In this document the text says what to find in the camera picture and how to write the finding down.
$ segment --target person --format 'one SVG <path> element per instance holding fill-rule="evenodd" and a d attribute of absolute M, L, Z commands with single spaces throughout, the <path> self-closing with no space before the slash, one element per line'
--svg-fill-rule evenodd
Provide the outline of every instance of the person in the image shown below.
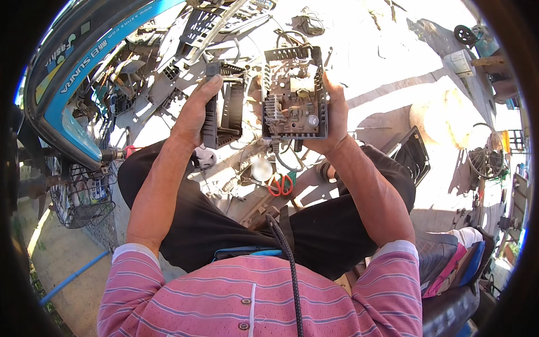
<path fill-rule="evenodd" d="M 409 217 L 415 186 L 400 164 L 348 135 L 343 88 L 328 72 L 323 81 L 329 134 L 304 145 L 327 158 L 347 193 L 288 218 L 292 256 L 243 252 L 212 262 L 221 249 L 288 246 L 268 227 L 248 231 L 227 218 L 187 179 L 221 76 L 194 90 L 168 139 L 122 164 L 119 186 L 131 215 L 126 244 L 112 258 L 100 336 L 422 335 Z M 165 283 L 159 252 L 188 274 Z M 333 282 L 373 254 L 351 296 Z"/>

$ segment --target wire basket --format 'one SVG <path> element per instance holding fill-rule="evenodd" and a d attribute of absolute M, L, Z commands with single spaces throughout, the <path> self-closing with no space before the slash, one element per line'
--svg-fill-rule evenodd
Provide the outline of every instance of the wire basket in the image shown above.
<path fill-rule="evenodd" d="M 114 210 L 111 185 L 118 181 L 116 170 L 109 166 L 100 171 L 72 164 L 60 169 L 54 159 L 54 171 L 63 171 L 63 184 L 51 187 L 51 198 L 61 224 L 70 229 L 99 225 Z"/>

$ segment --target capacitor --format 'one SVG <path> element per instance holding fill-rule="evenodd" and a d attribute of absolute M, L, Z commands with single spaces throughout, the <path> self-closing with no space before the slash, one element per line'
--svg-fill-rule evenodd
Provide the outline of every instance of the capacitor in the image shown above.
<path fill-rule="evenodd" d="M 309 115 L 309 117 L 307 118 L 307 123 L 309 123 L 309 125 L 312 127 L 317 127 L 318 117 L 316 115 Z"/>

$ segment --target blue pipe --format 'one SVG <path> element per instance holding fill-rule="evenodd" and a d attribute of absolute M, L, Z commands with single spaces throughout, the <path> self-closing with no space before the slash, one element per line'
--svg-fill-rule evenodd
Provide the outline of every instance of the blue pipe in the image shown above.
<path fill-rule="evenodd" d="M 69 283 L 71 283 L 71 281 L 73 281 L 75 278 L 77 278 L 78 276 L 80 276 L 82 273 L 84 273 L 85 271 L 88 270 L 88 268 L 90 268 L 91 266 L 93 266 L 94 264 L 96 264 L 100 259 L 102 259 L 103 257 L 107 256 L 108 255 L 108 251 L 105 251 L 103 253 L 101 253 L 99 256 L 97 256 L 95 259 L 91 260 L 87 265 L 85 265 L 84 267 L 82 267 L 81 269 L 77 270 L 76 272 L 74 272 L 73 274 L 71 274 L 68 278 L 66 278 L 62 283 L 60 283 L 59 285 L 57 285 L 56 287 L 54 287 L 53 290 L 51 290 L 50 293 L 48 293 L 45 297 L 43 297 L 40 301 L 39 301 L 39 305 L 40 306 L 44 306 L 45 304 L 47 304 L 47 302 L 49 302 L 51 300 L 51 298 L 54 297 L 54 295 L 56 295 L 57 293 L 59 293 L 63 288 L 66 287 L 66 285 L 68 285 Z"/>

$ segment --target forearm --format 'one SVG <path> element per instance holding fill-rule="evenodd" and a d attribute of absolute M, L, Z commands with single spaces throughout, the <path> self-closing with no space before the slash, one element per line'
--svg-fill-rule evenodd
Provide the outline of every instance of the forearm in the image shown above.
<path fill-rule="evenodd" d="M 379 247 L 395 240 L 415 244 L 412 222 L 400 194 L 350 136 L 327 159 L 350 192 L 367 233 Z"/>
<path fill-rule="evenodd" d="M 164 143 L 133 202 L 127 243 L 143 244 L 158 256 L 172 224 L 178 188 L 192 152 L 193 147 L 174 133 Z"/>

